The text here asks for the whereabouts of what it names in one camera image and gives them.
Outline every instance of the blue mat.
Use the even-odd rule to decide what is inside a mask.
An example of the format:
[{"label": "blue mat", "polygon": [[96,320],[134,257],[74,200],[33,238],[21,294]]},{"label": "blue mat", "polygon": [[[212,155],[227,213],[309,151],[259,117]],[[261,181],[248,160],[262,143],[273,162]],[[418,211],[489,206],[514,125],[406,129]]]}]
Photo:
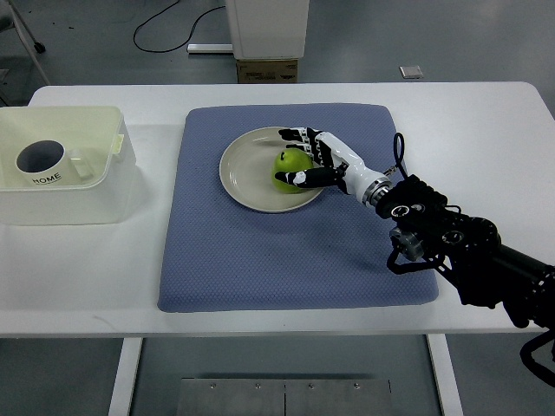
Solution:
[{"label": "blue mat", "polygon": [[329,131],[371,169],[383,172],[394,164],[395,125],[385,107],[337,103],[193,110],[180,149],[158,307],[197,312],[433,301],[438,289],[432,271],[396,276],[387,269],[395,223],[380,219],[355,196],[326,188],[300,209],[266,214],[227,194],[219,180],[222,153],[240,135],[270,126]]}]

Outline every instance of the white plate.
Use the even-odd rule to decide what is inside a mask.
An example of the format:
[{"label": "white plate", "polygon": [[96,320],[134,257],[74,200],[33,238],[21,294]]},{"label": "white plate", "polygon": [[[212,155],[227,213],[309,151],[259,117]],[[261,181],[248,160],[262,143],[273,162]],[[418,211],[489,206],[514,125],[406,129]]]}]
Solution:
[{"label": "white plate", "polygon": [[227,193],[256,211],[285,212],[308,204],[322,188],[282,193],[271,182],[271,169],[286,142],[278,131],[287,127],[252,130],[234,140],[219,162],[219,178]]}]

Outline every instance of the white mug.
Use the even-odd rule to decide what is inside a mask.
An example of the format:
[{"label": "white mug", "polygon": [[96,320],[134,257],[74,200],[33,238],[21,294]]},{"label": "white mug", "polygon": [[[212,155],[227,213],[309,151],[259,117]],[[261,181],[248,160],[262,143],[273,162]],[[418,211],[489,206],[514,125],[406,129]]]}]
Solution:
[{"label": "white mug", "polygon": [[41,140],[25,147],[16,168],[34,186],[80,185],[92,171],[79,150],[67,151],[54,140]]}]

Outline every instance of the plastic storage box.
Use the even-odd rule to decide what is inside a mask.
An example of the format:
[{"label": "plastic storage box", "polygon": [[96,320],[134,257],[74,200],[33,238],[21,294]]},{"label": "plastic storage box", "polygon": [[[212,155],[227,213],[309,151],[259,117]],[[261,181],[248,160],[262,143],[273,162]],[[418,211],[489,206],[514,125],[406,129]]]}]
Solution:
[{"label": "plastic storage box", "polygon": [[[79,150],[90,175],[79,185],[33,186],[16,157],[39,140]],[[107,224],[123,219],[135,154],[117,107],[0,108],[0,222],[17,225]]]}]

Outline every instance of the white table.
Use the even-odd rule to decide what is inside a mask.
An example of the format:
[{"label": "white table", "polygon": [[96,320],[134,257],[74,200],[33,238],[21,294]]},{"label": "white table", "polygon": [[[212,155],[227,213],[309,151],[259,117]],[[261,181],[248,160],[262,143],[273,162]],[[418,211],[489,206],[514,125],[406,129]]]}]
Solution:
[{"label": "white table", "polygon": [[440,276],[439,297],[421,306],[193,314],[156,308],[188,112],[309,102],[387,107],[406,138],[409,172],[466,214],[494,221],[505,245],[555,262],[555,121],[529,84],[46,87],[30,105],[119,107],[138,175],[129,213],[120,224],[0,225],[0,335],[126,337],[110,407],[110,414],[125,414],[145,335],[428,334],[444,413],[461,414],[442,334],[517,329],[500,306],[461,306],[456,290]]}]

